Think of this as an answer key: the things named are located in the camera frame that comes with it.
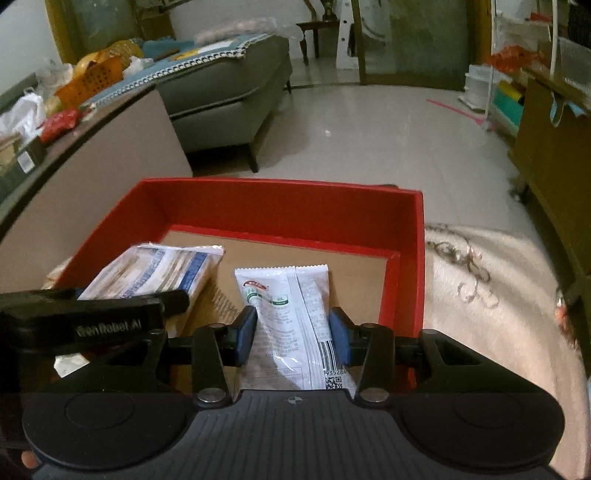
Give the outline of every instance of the qr code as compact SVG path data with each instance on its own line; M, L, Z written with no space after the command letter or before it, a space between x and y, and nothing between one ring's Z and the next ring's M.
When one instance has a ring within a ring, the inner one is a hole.
M326 390L343 388L343 377L326 377Z

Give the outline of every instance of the red snack bag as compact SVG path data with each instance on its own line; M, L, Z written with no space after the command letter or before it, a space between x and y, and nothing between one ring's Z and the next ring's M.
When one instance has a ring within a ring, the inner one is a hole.
M45 120L41 142L45 145L60 138L67 131L72 130L77 124L82 113L76 108L70 108L63 112L54 113Z

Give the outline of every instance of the white plastic bag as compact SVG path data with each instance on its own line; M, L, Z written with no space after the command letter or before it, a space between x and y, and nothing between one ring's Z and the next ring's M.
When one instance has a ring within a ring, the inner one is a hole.
M153 59L139 59L138 57L131 57L131 63L123 71L123 78L127 78L154 64Z
M43 98L28 93L19 98L13 107L0 115L0 137L19 133L23 142L37 136L37 128L45 121Z
M236 391L346 388L354 395L330 335L328 266L247 268L235 275L244 302L258 313Z
M73 75L74 67L71 64L57 64L51 59L45 59L45 66L35 72L38 83L35 93L47 100L59 88L70 83Z

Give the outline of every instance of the red box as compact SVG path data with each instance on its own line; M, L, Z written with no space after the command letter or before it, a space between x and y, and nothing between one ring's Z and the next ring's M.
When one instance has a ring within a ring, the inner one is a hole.
M387 186L144 180L91 234L56 287L84 287L130 245L158 242L170 230L391 259L379 322L401 336L417 336L423 326L423 197Z

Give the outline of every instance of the pink string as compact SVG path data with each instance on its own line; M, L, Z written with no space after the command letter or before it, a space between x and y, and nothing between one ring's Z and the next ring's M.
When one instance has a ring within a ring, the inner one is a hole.
M486 118L481 118L478 116L470 115L469 113L461 111L459 108L455 108L451 105L446 105L445 103L441 103L436 100L427 99L427 102L432 103L433 105L447 108L448 110L451 110L452 112L456 112L456 113L459 113L460 115L468 117L469 119L474 120L478 126L481 126L486 121Z

